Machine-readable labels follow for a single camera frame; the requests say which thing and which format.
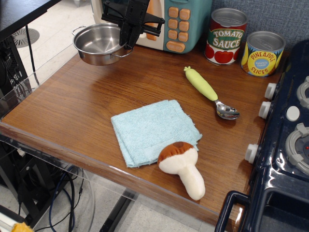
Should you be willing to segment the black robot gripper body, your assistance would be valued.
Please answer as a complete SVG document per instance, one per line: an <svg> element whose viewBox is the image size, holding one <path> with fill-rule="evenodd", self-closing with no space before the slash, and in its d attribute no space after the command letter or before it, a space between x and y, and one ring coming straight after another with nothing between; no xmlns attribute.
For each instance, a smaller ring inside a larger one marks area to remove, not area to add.
<svg viewBox="0 0 309 232"><path fill-rule="evenodd" d="M136 44L139 36L148 33L158 37L165 23L163 18L147 13L148 0L129 0L118 3L110 0L103 2L101 19L116 24L120 28L119 44Z"/></svg>

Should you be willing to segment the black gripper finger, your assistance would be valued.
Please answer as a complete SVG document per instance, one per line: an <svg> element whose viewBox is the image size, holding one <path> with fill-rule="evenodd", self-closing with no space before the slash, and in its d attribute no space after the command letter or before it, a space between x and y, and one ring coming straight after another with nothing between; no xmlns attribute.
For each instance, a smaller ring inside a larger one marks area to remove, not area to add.
<svg viewBox="0 0 309 232"><path fill-rule="evenodd" d="M130 42L126 43L125 49L133 49L133 48L134 48L134 43L130 43Z"/></svg>

